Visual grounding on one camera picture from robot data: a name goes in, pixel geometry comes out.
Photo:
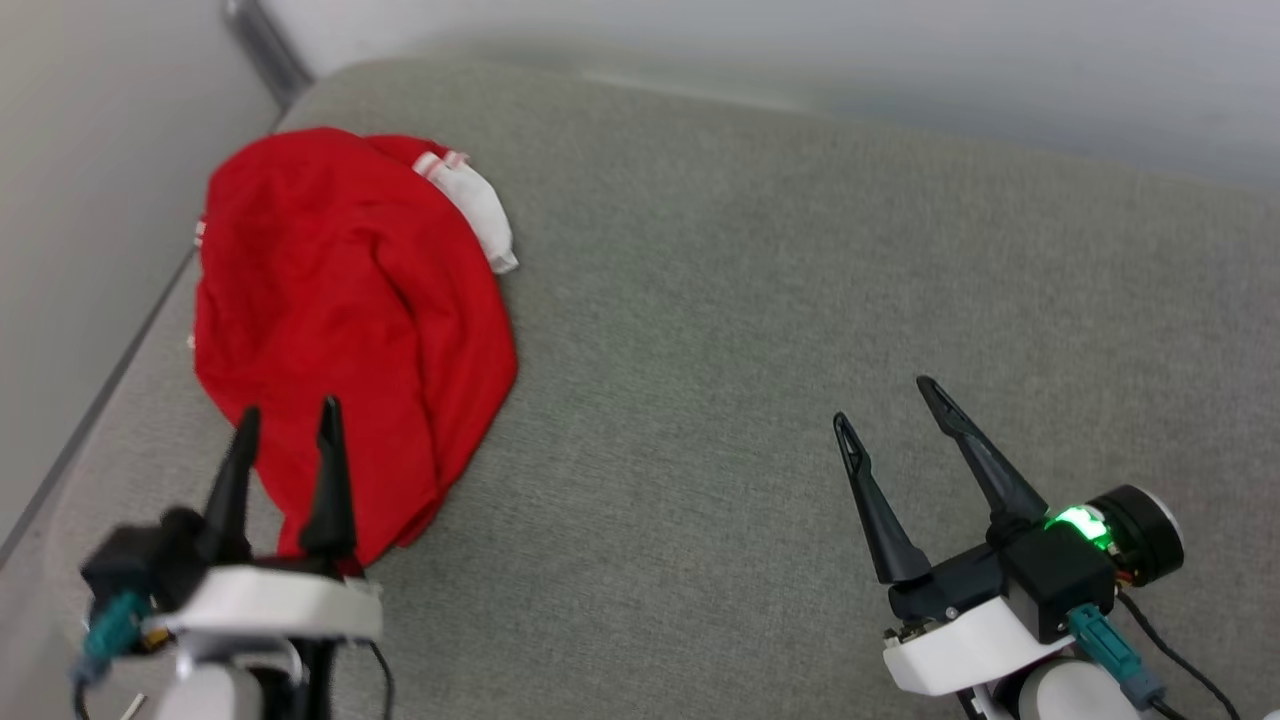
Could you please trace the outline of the left gripper body white shell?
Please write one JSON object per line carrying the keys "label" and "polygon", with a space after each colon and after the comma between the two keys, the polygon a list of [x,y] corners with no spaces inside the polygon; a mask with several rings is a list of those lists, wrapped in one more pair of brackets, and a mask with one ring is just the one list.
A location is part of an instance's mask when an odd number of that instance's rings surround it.
{"label": "left gripper body white shell", "polygon": [[177,610],[148,619],[173,635],[379,641],[379,591],[364,579],[332,578],[248,565],[210,569]]}

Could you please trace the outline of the right gripper body white shell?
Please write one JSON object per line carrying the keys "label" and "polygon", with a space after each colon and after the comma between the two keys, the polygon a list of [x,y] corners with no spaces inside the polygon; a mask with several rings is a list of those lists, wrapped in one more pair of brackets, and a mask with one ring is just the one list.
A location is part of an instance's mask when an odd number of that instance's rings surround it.
{"label": "right gripper body white shell", "polygon": [[1075,525],[1111,561],[1114,609],[1125,588],[1167,577],[1185,560],[1184,534],[1169,506],[1134,486],[1048,512],[1041,524],[992,516],[984,543],[931,565],[916,582],[887,585],[902,625],[884,634],[884,664],[900,689],[923,696],[1125,697],[1070,632],[1041,644],[1006,602],[997,551],[1053,521]]}

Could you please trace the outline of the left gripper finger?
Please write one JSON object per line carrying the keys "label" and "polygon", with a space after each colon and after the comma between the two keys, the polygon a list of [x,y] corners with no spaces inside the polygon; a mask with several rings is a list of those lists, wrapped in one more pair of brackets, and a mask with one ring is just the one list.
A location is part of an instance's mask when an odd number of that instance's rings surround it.
{"label": "left gripper finger", "polygon": [[300,547],[308,556],[344,561],[355,556],[357,527],[343,411],[333,395],[324,400],[316,445],[312,507],[300,533]]}
{"label": "left gripper finger", "polygon": [[250,479],[259,451],[261,413],[248,406],[218,469],[204,511],[204,529],[196,541],[200,557],[212,566],[243,564],[252,559],[244,534]]}

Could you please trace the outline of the grey fabric sofa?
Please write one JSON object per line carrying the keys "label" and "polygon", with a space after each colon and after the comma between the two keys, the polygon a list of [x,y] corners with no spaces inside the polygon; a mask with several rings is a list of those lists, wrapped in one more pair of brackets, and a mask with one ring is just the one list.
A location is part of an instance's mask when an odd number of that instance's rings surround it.
{"label": "grey fabric sofa", "polygon": [[1280,708],[1280,191],[426,59],[283,124],[461,149],[516,232],[515,389],[371,570],[397,717],[957,717],[884,670],[831,428],[932,559],[973,546],[920,374],[1052,505],[1162,498],[1187,565],[1138,603]]}

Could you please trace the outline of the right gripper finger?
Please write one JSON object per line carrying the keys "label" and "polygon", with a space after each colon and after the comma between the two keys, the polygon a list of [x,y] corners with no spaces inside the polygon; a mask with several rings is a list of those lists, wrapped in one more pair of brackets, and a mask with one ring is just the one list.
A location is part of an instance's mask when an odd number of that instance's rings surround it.
{"label": "right gripper finger", "polygon": [[991,515],[997,519],[1041,524],[1050,510],[1044,498],[941,383],[929,375],[919,375],[916,387],[941,432],[957,445],[989,506]]}
{"label": "right gripper finger", "polygon": [[845,413],[835,414],[833,430],[877,580],[896,585],[927,577],[931,562],[911,542],[881,491],[870,455]]}

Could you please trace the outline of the dark grey wall strip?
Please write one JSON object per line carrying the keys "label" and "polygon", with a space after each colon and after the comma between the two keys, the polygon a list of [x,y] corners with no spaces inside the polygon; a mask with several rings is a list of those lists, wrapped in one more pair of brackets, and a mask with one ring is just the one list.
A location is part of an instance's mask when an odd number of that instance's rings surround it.
{"label": "dark grey wall strip", "polygon": [[314,78],[268,13],[264,0],[220,0],[228,29],[282,109],[291,108]]}

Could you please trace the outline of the red sports jersey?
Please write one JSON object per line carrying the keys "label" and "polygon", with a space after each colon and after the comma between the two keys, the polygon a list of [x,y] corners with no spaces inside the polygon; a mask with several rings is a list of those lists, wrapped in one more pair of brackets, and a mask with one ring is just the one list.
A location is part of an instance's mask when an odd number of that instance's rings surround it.
{"label": "red sports jersey", "polygon": [[343,416],[364,566],[440,511],[515,386],[499,275],[513,232],[468,158],[429,138],[319,127],[211,176],[197,229],[195,374],[229,419],[261,413],[256,469],[298,553],[328,398]]}

